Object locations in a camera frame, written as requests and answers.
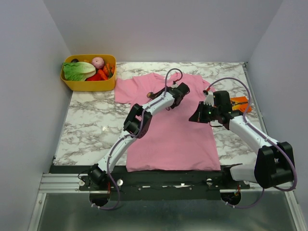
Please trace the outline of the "pink t-shirt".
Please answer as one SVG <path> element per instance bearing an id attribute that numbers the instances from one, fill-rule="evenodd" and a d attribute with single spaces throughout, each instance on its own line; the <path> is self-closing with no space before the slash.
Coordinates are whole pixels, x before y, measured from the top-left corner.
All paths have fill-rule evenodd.
<path id="1" fill-rule="evenodd" d="M 150 73 L 130 79 L 117 79 L 115 102 L 146 104 L 149 92 L 156 93 L 165 85 L 188 85 L 190 92 L 174 109 L 164 109 L 153 116 L 145 136 L 129 148 L 126 167 L 129 172 L 143 170 L 220 170 L 216 141 L 208 124 L 190 122 L 209 83 L 200 75 L 174 73 L 168 81 Z"/>

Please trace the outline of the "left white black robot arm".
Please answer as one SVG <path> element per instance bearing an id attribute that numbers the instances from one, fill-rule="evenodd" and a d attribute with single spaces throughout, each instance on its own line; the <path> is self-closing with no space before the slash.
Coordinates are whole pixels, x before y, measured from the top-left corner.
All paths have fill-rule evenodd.
<path id="1" fill-rule="evenodd" d="M 118 140 L 98 163 L 89 168 L 91 186 L 96 190 L 102 190 L 106 186 L 106 178 L 111 178 L 111 172 L 123 153 L 134 141 L 147 133 L 153 116 L 166 108 L 173 109 L 179 106 L 189 92 L 190 89 L 185 83 L 174 84 L 171 87 L 165 86 L 156 93 L 149 92 L 147 97 L 151 99 L 150 102 L 143 105 L 134 104 L 124 121 L 123 131 Z"/>

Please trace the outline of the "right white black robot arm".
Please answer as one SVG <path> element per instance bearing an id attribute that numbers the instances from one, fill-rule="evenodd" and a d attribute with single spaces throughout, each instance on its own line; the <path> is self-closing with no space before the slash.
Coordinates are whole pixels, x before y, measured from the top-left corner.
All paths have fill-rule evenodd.
<path id="1" fill-rule="evenodd" d="M 205 94 L 190 122 L 217 121 L 239 136 L 257 155 L 252 165 L 235 164 L 221 177 L 222 185 L 233 188 L 239 181 L 259 184 L 264 189 L 295 181 L 292 146 L 270 138 L 244 118 L 240 110 L 233 110 L 229 93 L 225 90 Z"/>

